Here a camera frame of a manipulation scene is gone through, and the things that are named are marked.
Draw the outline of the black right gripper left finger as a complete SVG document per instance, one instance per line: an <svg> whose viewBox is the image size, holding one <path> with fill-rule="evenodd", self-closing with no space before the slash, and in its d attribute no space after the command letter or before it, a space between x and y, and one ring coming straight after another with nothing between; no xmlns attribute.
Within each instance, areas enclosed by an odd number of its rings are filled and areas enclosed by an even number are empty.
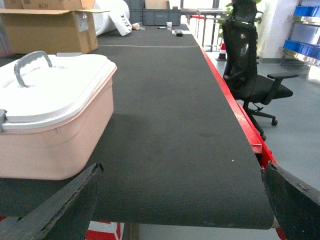
<svg viewBox="0 0 320 240"><path fill-rule="evenodd" d="M0 223L2 240L84 240L104 168L94 163L24 217Z"/></svg>

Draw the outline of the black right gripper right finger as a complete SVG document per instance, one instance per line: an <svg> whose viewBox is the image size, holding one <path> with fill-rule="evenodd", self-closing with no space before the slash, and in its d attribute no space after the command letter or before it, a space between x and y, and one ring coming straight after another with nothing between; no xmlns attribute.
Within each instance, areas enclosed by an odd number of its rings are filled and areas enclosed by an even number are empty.
<svg viewBox="0 0 320 240"><path fill-rule="evenodd" d="M284 238L318 240L320 191L271 161L261 178Z"/></svg>

